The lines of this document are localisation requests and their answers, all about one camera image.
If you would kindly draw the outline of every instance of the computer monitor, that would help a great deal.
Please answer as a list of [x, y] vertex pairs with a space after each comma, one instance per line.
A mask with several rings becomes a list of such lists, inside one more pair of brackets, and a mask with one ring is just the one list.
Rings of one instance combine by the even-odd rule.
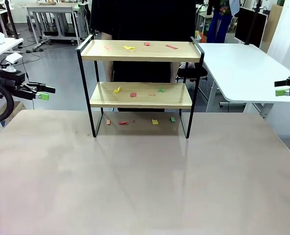
[[[255, 12], [246, 8], [240, 7], [238, 26], [235, 32], [235, 37], [242, 42], [246, 42]], [[265, 25], [267, 22], [267, 15], [258, 13], [256, 21], [249, 38], [249, 43], [257, 47], [261, 45]]]

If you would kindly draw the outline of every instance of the shelf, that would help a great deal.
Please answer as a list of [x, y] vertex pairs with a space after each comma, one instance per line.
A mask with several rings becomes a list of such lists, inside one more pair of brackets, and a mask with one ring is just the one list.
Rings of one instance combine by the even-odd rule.
[[200, 53], [191, 42], [92, 40], [81, 53], [83, 60], [159, 61], [198, 63]]
[[[121, 91], [113, 93], [118, 87]], [[130, 97], [134, 92], [137, 97]], [[94, 108], [190, 109], [192, 100], [183, 83], [98, 82], [90, 104]]]

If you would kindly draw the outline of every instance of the gray floor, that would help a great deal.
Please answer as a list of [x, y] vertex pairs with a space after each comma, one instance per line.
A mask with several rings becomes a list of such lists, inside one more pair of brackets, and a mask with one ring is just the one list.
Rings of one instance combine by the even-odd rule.
[[[24, 46], [29, 46], [34, 42], [32, 33], [28, 31], [26, 24], [18, 24], [17, 31], [20, 32], [20, 37], [24, 38]], [[237, 42], [235, 41], [233, 34], [227, 34], [226, 41], [229, 43]], [[34, 100], [34, 108], [46, 110], [86, 110], [83, 84], [75, 47], [69, 42], [54, 42], [53, 45], [44, 45], [42, 48], [45, 51], [36, 52], [34, 55], [27, 53], [23, 54], [25, 68], [30, 81], [42, 82], [46, 83], [48, 86], [55, 87], [56, 94], [50, 95], [49, 101]], [[38, 59], [35, 55], [40, 56], [41, 59], [32, 62], [33, 60]], [[101, 62], [98, 63], [98, 67], [100, 79], [101, 81], [104, 81], [105, 75]], [[22, 65], [19, 65], [16, 68], [24, 71]], [[91, 95], [96, 86], [94, 64], [92, 62], [84, 62], [84, 68], [88, 90]], [[209, 96], [212, 83], [213, 79], [211, 76], [208, 76], [208, 81], [200, 81], [200, 88], [207, 96]], [[187, 86], [192, 95], [193, 83], [188, 81]], [[23, 102], [27, 109], [33, 109], [32, 101], [23, 100]], [[221, 94], [216, 95], [214, 111], [228, 112], [228, 107], [220, 108], [218, 104], [219, 102], [225, 102], [225, 99]], [[207, 100], [201, 93], [198, 93], [195, 111], [205, 112], [206, 106]], [[243, 106], [230, 106], [229, 112], [243, 112]], [[290, 140], [283, 141], [290, 148]]]

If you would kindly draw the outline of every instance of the yellow paper scrap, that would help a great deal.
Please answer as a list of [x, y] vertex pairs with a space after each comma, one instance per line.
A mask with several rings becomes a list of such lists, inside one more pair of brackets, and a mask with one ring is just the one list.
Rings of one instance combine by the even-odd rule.
[[127, 46], [124, 46], [123, 48], [124, 49], [127, 49], [127, 50], [133, 50], [133, 49], [135, 49], [135, 47], [127, 47]]
[[119, 93], [121, 87], [118, 87], [117, 89], [114, 89], [114, 93]]

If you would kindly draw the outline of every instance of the paper piece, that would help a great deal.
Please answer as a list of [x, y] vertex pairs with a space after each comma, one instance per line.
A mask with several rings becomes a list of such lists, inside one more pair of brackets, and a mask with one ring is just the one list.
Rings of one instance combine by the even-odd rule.
[[121, 87], [118, 87], [117, 89], [114, 89], [114, 93], [119, 93]]
[[135, 49], [135, 47], [127, 47], [127, 46], [124, 46], [123, 48], [124, 49], [127, 49], [127, 50], [133, 50], [133, 49]]
[[169, 47], [169, 48], [172, 48], [172, 49], [178, 49], [177, 47], [173, 47], [173, 46], [170, 46], [170, 45], [166, 45], [167, 47]]
[[107, 50], [112, 50], [111, 47], [108, 46], [108, 45], [106, 45], [105, 48], [106, 48]]

